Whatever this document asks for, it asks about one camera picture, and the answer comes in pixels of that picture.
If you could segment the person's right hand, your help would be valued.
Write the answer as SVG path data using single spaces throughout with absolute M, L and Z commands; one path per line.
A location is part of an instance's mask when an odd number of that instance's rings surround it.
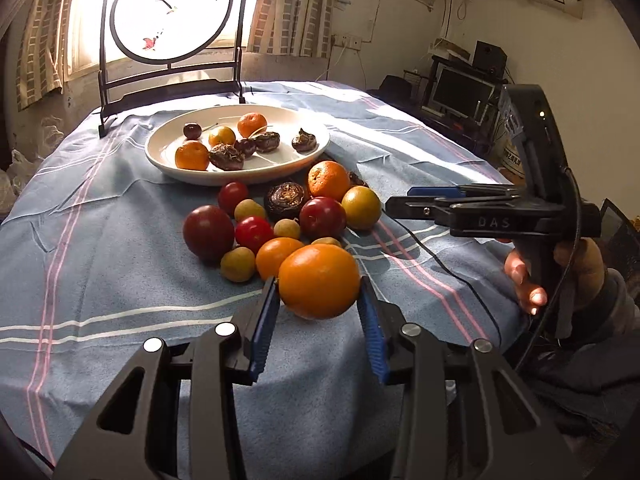
M 503 271 L 514 283 L 518 303 L 525 312 L 537 314 L 547 304 L 547 292 L 530 279 L 526 264 L 516 249 L 506 256 Z M 600 248 L 592 238 L 580 240 L 570 276 L 576 283 L 574 309 L 580 310 L 599 295 L 605 281 Z

